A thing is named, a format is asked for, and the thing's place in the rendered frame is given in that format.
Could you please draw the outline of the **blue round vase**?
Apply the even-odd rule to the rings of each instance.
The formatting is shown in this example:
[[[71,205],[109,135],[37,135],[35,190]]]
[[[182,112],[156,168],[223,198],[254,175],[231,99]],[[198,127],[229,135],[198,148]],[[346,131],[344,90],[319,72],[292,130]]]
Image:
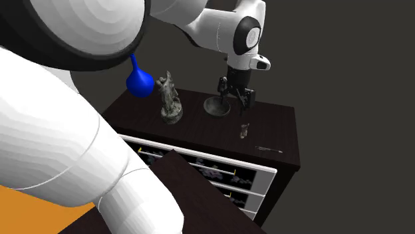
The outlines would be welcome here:
[[[134,53],[130,54],[132,72],[126,79],[127,90],[138,98],[145,98],[151,95],[154,89],[154,79],[150,74],[138,67]]]

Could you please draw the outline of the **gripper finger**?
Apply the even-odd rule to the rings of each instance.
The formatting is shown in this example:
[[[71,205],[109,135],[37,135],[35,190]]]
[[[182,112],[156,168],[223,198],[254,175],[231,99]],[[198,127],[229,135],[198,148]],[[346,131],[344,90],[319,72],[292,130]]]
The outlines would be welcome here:
[[[237,89],[237,97],[241,104],[239,115],[242,116],[244,111],[255,105],[256,91],[249,88],[243,90],[240,88]]]
[[[223,104],[224,99],[229,94],[227,87],[227,78],[225,76],[219,78],[217,91],[219,92],[221,103]]]

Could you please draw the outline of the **grey stone statue figure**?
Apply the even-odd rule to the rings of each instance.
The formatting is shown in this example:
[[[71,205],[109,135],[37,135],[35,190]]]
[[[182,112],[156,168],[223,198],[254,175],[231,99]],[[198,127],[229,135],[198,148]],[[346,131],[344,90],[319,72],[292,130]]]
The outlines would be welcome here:
[[[165,77],[156,81],[162,100],[161,118],[165,124],[176,124],[183,115],[183,108],[172,75],[167,70]]]

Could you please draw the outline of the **dark grey bowl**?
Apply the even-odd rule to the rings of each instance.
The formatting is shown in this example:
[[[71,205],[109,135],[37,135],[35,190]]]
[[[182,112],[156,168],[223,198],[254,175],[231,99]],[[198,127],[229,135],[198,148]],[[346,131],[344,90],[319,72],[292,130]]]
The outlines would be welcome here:
[[[230,113],[231,106],[220,96],[212,96],[204,101],[204,110],[210,116],[222,118]]]

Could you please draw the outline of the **dark brown chest of drawers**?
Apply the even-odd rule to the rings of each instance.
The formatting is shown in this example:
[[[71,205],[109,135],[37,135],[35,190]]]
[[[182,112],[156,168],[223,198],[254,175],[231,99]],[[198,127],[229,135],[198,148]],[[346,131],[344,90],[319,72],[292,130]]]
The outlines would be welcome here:
[[[263,225],[301,167],[294,109],[257,102],[240,116],[237,100],[230,98],[230,113],[217,118],[204,110],[207,94],[181,90],[179,97],[184,113],[176,124],[162,121],[161,98],[155,93],[137,98],[124,92],[103,116],[147,164],[176,151],[244,214]],[[247,136],[241,139],[241,125],[247,123]]]

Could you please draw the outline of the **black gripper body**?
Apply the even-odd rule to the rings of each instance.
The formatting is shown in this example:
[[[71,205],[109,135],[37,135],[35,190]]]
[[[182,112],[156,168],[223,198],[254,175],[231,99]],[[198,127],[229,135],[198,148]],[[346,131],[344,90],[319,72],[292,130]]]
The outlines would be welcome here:
[[[247,88],[251,77],[251,70],[239,70],[232,68],[231,66],[227,67],[227,87],[229,93],[232,95],[243,95],[245,89]]]

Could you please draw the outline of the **thin dark pen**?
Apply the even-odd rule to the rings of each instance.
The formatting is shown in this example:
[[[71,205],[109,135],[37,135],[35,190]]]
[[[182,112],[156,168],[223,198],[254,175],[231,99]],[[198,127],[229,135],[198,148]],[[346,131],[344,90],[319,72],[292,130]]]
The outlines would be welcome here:
[[[268,152],[277,152],[279,154],[282,154],[283,151],[281,150],[276,150],[276,149],[272,149],[272,148],[266,148],[263,146],[256,146],[255,149],[261,150],[261,151],[268,151]]]

